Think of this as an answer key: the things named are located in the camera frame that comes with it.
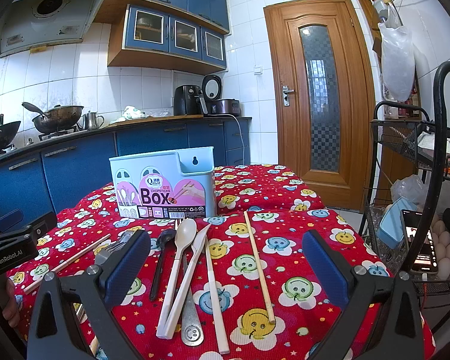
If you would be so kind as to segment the person's left hand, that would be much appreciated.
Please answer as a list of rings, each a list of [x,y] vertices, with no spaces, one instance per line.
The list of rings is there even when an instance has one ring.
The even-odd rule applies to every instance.
[[[0,276],[0,307],[9,326],[16,328],[20,321],[20,314],[15,298],[15,286],[14,282],[5,275]]]

